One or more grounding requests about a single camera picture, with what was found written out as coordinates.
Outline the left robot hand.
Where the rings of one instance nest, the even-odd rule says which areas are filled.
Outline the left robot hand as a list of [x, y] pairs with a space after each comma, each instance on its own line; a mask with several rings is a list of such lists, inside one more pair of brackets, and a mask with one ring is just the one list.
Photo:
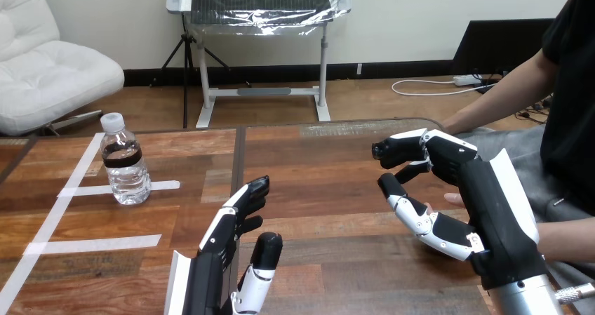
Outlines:
[[262, 226], [256, 211], [266, 204], [270, 179], [247, 182], [219, 209], [206, 230], [196, 257], [174, 251], [165, 314], [259, 314], [283, 249], [279, 233], [259, 235], [237, 286], [224, 292], [224, 275], [242, 235]]

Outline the person's hand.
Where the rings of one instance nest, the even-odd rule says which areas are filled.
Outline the person's hand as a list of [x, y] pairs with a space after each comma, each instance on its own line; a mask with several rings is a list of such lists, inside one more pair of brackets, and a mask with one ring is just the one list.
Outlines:
[[[453, 206], [457, 206], [458, 208], [465, 208], [464, 202], [462, 200], [462, 197], [460, 194], [458, 193], [445, 193], [443, 195], [444, 199], [451, 205]], [[432, 206], [429, 203], [424, 203], [424, 205], [426, 206], [426, 214], [427, 215], [431, 215], [434, 210], [432, 208]]]

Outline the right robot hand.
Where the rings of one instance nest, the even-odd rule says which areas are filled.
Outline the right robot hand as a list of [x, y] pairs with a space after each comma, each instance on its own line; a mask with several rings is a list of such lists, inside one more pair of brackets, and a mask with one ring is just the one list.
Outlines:
[[[371, 152], [385, 170], [377, 183], [397, 218], [429, 247], [470, 262], [486, 290], [547, 273], [533, 212], [505, 150], [484, 161], [474, 145], [421, 128], [375, 143]], [[430, 212], [403, 188], [428, 172], [459, 189], [468, 222]]]

